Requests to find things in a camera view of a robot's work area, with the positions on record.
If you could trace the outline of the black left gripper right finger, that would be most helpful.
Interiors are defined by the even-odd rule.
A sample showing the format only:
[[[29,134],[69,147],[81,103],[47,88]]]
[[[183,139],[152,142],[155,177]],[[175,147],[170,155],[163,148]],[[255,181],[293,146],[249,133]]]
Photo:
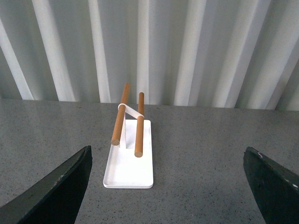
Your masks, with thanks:
[[[299,176],[252,147],[246,148],[243,168],[267,224],[299,222]]]

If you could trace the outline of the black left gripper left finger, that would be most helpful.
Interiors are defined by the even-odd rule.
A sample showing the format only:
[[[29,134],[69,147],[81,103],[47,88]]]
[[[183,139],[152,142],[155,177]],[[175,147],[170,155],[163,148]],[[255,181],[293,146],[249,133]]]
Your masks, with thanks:
[[[73,224],[92,169],[91,146],[72,157],[0,209],[2,224]]]

